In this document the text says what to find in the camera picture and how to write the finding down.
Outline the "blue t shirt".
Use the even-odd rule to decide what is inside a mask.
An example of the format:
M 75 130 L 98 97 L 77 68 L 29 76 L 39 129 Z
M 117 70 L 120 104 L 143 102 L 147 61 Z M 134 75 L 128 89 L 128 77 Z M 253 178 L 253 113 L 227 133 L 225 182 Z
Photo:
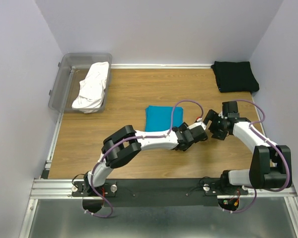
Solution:
M 173 107 L 148 106 L 146 112 L 146 132 L 165 131 L 170 129 Z M 172 126 L 179 127 L 183 123 L 183 108 L 176 107 L 173 113 Z

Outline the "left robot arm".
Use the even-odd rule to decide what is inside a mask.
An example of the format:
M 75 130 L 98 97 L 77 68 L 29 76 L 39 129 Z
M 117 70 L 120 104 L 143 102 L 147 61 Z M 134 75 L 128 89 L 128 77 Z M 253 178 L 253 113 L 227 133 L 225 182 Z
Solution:
M 186 151 L 193 144 L 207 139 L 206 125 L 201 121 L 154 132 L 135 130 L 132 125 L 124 126 L 103 141 L 100 158 L 94 168 L 84 175 L 83 190 L 89 196 L 96 195 L 114 169 L 127 165 L 141 151 Z

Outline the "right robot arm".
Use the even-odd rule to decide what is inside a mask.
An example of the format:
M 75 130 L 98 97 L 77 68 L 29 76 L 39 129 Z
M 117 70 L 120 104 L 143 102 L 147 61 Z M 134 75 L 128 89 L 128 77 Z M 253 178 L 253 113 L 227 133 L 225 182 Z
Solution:
M 236 186 L 282 191 L 292 185 L 291 150 L 278 145 L 260 133 L 247 118 L 239 113 L 225 116 L 209 110 L 204 124 L 211 123 L 212 138 L 225 140 L 229 135 L 238 138 L 252 152 L 249 169 L 225 170 L 221 174 L 219 190 L 230 194 Z

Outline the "folded black t shirt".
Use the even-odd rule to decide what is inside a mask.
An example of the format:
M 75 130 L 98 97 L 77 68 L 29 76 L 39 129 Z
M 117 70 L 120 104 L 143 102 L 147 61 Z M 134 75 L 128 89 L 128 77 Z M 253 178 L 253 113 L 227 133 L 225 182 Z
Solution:
M 252 73 L 249 61 L 215 61 L 211 69 L 221 93 L 259 91 L 259 84 Z

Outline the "white t shirt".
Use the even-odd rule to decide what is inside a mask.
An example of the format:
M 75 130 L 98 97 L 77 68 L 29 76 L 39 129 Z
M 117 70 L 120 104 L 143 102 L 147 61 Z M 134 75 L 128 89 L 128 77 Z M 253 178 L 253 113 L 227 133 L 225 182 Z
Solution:
M 85 114 L 100 110 L 105 97 L 108 69 L 108 61 L 91 65 L 85 79 L 79 82 L 78 96 L 72 102 L 72 109 Z

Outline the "clear plastic bin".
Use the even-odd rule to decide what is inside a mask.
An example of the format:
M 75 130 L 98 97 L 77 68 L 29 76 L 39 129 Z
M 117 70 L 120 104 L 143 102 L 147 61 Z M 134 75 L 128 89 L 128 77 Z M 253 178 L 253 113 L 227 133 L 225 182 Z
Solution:
M 90 108 L 73 109 L 72 103 L 79 93 L 79 82 L 85 78 L 84 74 L 94 63 L 112 63 L 110 53 L 68 53 L 58 63 L 58 73 L 53 89 L 49 92 L 50 109 L 59 113 L 84 113 Z

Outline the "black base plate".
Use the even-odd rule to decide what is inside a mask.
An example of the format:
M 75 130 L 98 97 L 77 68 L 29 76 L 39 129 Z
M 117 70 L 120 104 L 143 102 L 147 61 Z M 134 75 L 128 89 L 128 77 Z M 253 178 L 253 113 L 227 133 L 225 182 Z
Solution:
M 72 196 L 83 198 L 84 207 L 215 206 L 234 202 L 248 191 L 223 185 L 219 178 L 107 179 L 92 190 L 83 180 L 73 181 Z

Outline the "white table edge rail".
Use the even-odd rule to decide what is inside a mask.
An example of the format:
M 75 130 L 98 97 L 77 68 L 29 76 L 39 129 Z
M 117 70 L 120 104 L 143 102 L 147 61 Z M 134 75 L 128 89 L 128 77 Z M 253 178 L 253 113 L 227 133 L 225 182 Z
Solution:
M 208 69 L 212 64 L 111 64 L 112 69 Z

